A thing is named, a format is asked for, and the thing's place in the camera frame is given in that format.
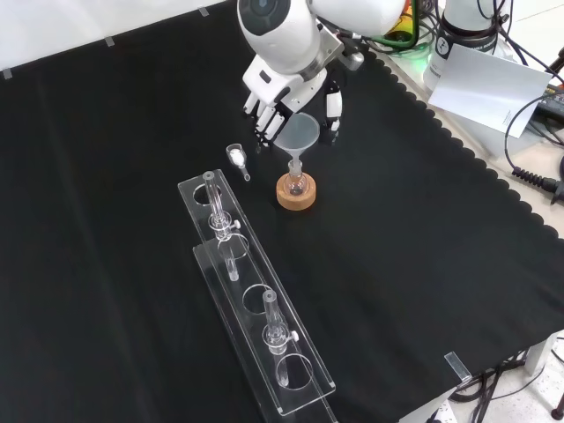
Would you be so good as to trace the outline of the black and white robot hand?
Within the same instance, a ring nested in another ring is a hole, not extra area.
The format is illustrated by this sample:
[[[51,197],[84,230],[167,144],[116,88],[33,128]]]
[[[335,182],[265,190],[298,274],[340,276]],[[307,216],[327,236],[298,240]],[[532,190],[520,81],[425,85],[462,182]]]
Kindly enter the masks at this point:
[[[306,81],[298,74],[274,71],[260,56],[255,56],[243,74],[249,96],[243,113],[254,119],[254,133],[261,146],[272,145],[293,115],[302,111],[319,93],[323,96],[325,117],[320,123],[322,140],[335,144],[343,114],[341,85],[323,69]]]

